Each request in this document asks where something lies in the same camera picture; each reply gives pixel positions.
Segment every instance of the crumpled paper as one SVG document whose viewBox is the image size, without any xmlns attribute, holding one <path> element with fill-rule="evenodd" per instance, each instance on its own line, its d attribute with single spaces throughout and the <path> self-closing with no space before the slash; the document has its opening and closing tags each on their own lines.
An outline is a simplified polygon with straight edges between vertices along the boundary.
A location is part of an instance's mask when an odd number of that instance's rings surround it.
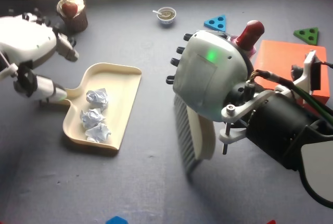
<svg viewBox="0 0 333 224">
<path fill-rule="evenodd" d="M 94 108 L 100 108 L 100 111 L 103 112 L 104 109 L 108 106 L 109 99 L 106 90 L 89 90 L 87 92 L 87 101 L 91 103 Z"/>
<path fill-rule="evenodd" d="M 100 113 L 99 108 L 89 109 L 86 113 L 83 110 L 80 113 L 80 119 L 85 129 L 91 129 L 102 122 L 105 117 Z"/>
<path fill-rule="evenodd" d="M 106 142 L 110 134 L 110 130 L 104 123 L 99 123 L 97 126 L 85 131 L 88 141 L 98 143 Z"/>
</svg>

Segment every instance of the red cap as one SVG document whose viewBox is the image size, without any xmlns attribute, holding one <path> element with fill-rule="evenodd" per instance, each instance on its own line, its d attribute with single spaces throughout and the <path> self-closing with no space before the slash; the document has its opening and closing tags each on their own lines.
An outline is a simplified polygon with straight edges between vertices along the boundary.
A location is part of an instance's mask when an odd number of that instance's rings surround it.
<svg viewBox="0 0 333 224">
<path fill-rule="evenodd" d="M 249 21 L 243 33 L 236 38 L 236 44 L 241 49 L 250 51 L 264 32 L 265 27 L 261 22 L 256 20 Z"/>
</svg>

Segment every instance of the green triangle block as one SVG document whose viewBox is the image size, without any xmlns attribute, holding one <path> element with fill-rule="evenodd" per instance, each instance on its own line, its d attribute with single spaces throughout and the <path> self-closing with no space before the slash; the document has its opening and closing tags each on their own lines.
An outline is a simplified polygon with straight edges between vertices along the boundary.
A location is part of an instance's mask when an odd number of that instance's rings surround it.
<svg viewBox="0 0 333 224">
<path fill-rule="evenodd" d="M 318 27 L 295 30 L 293 35 L 310 45 L 317 45 Z"/>
</svg>

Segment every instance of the blue triangle block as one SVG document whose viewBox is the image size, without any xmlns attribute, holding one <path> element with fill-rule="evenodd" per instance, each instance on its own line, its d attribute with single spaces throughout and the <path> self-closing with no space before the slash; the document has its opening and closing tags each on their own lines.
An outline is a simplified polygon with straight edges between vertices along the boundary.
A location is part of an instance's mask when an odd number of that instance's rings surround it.
<svg viewBox="0 0 333 224">
<path fill-rule="evenodd" d="M 214 17 L 203 23 L 204 26 L 212 30 L 224 31 L 226 29 L 225 15 Z"/>
<path fill-rule="evenodd" d="M 123 218 L 115 216 L 112 219 L 108 220 L 105 224 L 129 224 L 129 223 Z"/>
</svg>

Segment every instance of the small bowl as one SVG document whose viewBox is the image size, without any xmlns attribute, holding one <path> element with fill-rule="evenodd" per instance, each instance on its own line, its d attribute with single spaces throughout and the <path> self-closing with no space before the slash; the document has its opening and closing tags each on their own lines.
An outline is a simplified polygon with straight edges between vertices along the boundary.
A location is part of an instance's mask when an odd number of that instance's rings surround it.
<svg viewBox="0 0 333 224">
<path fill-rule="evenodd" d="M 176 15 L 177 15 L 176 10 L 171 8 L 171 7 L 163 7 L 163 8 L 160 8 L 158 10 L 158 12 L 162 12 L 162 11 L 165 11 L 165 10 L 169 10 L 169 11 L 173 12 L 175 15 L 171 19 L 162 19 L 162 18 L 159 17 L 159 15 L 156 15 L 158 20 L 160 20 L 161 24 L 171 24 L 171 23 L 173 23 L 173 21 L 176 18 Z"/>
</svg>

